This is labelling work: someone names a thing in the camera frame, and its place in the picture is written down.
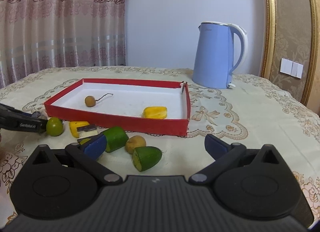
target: patterned curtain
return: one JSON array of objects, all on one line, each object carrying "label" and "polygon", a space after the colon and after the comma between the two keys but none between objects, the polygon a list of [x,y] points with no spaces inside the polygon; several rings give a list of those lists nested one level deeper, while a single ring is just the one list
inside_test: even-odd
[{"label": "patterned curtain", "polygon": [[0,0],[0,87],[51,67],[125,64],[125,0]]}]

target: gold picture frame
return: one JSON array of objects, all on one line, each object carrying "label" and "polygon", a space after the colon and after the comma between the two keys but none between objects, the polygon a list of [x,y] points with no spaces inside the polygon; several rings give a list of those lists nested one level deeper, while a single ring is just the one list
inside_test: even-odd
[{"label": "gold picture frame", "polygon": [[270,80],[276,43],[276,0],[266,0],[265,43],[260,76]]},{"label": "gold picture frame", "polygon": [[[316,60],[318,56],[318,14],[316,0],[310,0],[311,22],[312,22],[312,36],[310,59],[308,66],[308,73],[306,76],[306,83],[302,93],[300,102],[304,105],[308,103],[308,98],[311,92],[312,82],[316,70]],[[275,48],[276,48],[276,29],[277,29],[277,0],[266,0],[266,29],[265,29],[265,44],[261,67],[261,77],[268,80],[271,78],[273,72]]]}]

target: red tray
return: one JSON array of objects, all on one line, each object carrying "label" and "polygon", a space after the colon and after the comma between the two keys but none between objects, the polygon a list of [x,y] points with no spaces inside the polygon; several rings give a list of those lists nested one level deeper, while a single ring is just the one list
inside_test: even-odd
[{"label": "red tray", "polygon": [[[94,107],[85,106],[87,95],[98,99],[105,93],[114,95]],[[188,85],[184,82],[84,78],[48,99],[44,106],[50,117],[141,133],[187,136],[190,120]],[[147,106],[166,106],[168,117],[142,118]]]}]

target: brown fruit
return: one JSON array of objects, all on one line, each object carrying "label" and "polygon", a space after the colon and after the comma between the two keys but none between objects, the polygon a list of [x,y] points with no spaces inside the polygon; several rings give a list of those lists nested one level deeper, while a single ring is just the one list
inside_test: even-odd
[{"label": "brown fruit", "polygon": [[136,135],[127,140],[125,144],[125,150],[128,153],[133,154],[133,151],[135,150],[135,148],[145,147],[146,145],[147,145],[146,140],[142,136]]},{"label": "brown fruit", "polygon": [[96,100],[94,99],[93,96],[89,95],[84,99],[84,103],[87,107],[92,107],[96,105]]}]

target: tablecloth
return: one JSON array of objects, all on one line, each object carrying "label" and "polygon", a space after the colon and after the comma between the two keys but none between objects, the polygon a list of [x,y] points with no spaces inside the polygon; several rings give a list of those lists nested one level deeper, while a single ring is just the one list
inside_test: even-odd
[{"label": "tablecloth", "polygon": [[[210,89],[191,80],[190,69],[137,67],[50,68],[31,74],[0,90],[1,103],[32,113],[45,114],[43,103],[81,78],[126,78],[186,81],[191,99],[188,137],[140,134],[147,145],[159,147],[163,157],[153,168],[139,173],[124,148],[104,153],[98,160],[125,178],[126,175],[184,175],[186,178],[214,160],[204,148],[204,137],[214,134],[227,143],[247,148],[276,146],[293,171],[316,220],[320,220],[320,119],[292,96],[264,78],[234,75],[236,87]],[[28,156],[39,144],[64,148],[75,142],[64,122],[58,137],[1,130],[6,155],[0,164],[0,227],[17,214],[9,198],[10,186]],[[136,133],[128,132],[129,137]]]}]

